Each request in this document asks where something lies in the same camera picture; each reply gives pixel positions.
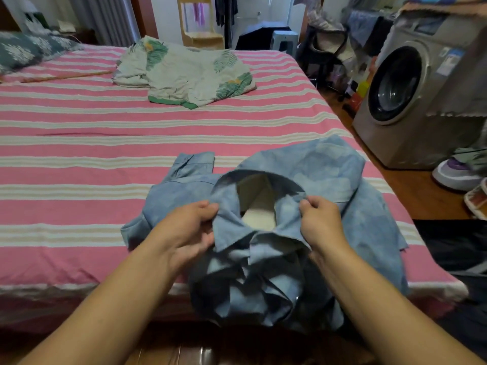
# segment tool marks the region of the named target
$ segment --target striped bedsheet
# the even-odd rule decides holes
[[[120,226],[140,213],[180,152],[214,151],[214,171],[225,173],[257,151],[338,134],[366,158],[278,51],[237,52],[258,88],[195,110],[152,104],[145,89],[113,85],[110,74],[19,82],[114,69],[123,51],[86,46],[0,85],[0,326],[46,331],[69,315],[127,256]],[[434,263],[370,161],[363,176],[410,245],[402,256],[412,297],[464,298],[465,286]],[[182,277],[157,316],[192,317]]]

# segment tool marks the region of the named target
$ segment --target striped cloth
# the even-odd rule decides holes
[[[0,325],[58,325],[128,254],[120,226],[137,216],[151,184],[180,152],[214,151],[225,173],[253,153],[338,134],[365,154],[296,62],[278,51],[241,51],[258,88],[188,110],[152,104],[145,89],[110,75],[19,83],[114,68],[123,48],[86,46],[11,74],[0,85]],[[380,190],[410,245],[403,252],[415,297],[462,299],[378,169]],[[192,317],[184,277],[157,316]]]

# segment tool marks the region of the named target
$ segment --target pillow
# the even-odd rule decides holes
[[[0,32],[0,75],[37,64],[43,58],[39,46],[20,32]]]
[[[81,48],[81,44],[67,38],[53,35],[31,35],[27,36],[42,51],[42,60],[50,60],[66,51],[73,51]]]

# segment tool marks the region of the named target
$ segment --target hand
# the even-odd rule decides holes
[[[211,220],[217,211],[218,204],[207,200],[175,208],[147,236],[146,241],[162,248],[173,278],[215,242]]]
[[[322,257],[328,251],[350,249],[343,233],[338,206],[320,196],[308,196],[300,202],[301,233],[313,251]]]

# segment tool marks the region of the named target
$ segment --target black chair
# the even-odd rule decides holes
[[[337,56],[348,41],[348,31],[347,26],[345,26],[345,30],[323,31],[311,26],[306,29],[306,37],[298,48],[296,60],[305,74],[310,64],[318,64],[320,66],[316,83],[317,87],[323,85],[328,74],[332,72],[334,65],[342,64]],[[318,33],[341,34],[343,35],[343,42],[335,52],[321,51],[318,47]]]

